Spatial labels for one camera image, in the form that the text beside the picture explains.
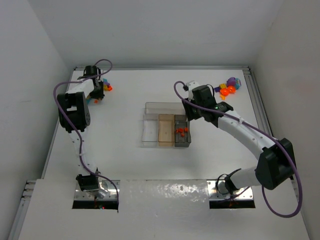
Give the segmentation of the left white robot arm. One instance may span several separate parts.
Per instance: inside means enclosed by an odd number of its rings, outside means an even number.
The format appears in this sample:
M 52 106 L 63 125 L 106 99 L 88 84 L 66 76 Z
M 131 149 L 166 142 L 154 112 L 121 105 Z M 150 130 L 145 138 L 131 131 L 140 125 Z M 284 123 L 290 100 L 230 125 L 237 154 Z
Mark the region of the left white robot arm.
M 92 193 L 100 189 L 99 171 L 95 162 L 86 157 L 84 143 L 88 133 L 87 127 L 91 124 L 87 100 L 104 98 L 100 73 L 101 70 L 97 66 L 86 66 L 83 76 L 74 82 L 75 85 L 67 92 L 58 94 L 55 98 L 55 101 L 60 105 L 58 109 L 60 125 L 68 132 L 79 157 L 79 174 L 76 180 L 81 191 Z

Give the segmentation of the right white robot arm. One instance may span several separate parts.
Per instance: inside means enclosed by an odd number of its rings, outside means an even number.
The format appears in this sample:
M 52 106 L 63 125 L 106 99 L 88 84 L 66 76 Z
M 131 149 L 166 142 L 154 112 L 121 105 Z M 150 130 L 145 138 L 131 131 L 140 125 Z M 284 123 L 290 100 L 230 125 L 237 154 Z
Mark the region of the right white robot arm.
M 294 157 L 292 143 L 283 138 L 277 140 L 265 136 L 240 121 L 240 115 L 228 103 L 216 102 L 207 85 L 190 82 L 183 86 L 188 97 L 182 101 L 187 119 L 204 118 L 216 128 L 225 131 L 245 146 L 257 159 L 257 165 L 246 169 L 236 169 L 224 178 L 223 189 L 228 193 L 251 186 L 263 186 L 275 189 L 286 179 L 294 175 L 295 163 L 289 163 L 287 157 Z

